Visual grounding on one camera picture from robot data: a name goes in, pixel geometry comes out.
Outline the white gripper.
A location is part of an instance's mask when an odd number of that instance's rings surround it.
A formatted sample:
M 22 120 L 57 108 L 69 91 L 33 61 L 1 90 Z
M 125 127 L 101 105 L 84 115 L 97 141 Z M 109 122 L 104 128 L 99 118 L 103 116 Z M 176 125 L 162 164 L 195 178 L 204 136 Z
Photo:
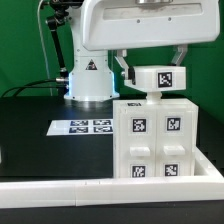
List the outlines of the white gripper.
M 179 66 L 187 44 L 213 41 L 219 33 L 219 0 L 85 0 L 81 10 L 82 44 L 117 50 L 121 75 L 132 84 L 134 67 L 118 49 L 177 45 L 172 64 Z

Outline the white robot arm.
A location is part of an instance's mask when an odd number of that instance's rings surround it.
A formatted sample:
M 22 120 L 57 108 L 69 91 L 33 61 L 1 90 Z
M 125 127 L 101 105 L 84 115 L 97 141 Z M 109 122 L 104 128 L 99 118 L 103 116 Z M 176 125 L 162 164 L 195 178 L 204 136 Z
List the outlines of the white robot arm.
M 67 99 L 104 101 L 117 96 L 108 67 L 115 50 L 124 84 L 150 95 L 186 88 L 180 65 L 192 43 L 210 42 L 220 32 L 219 0 L 50 0 L 54 24 L 71 24 L 74 68 L 61 73 Z M 169 66 L 131 66 L 129 49 L 177 47 Z

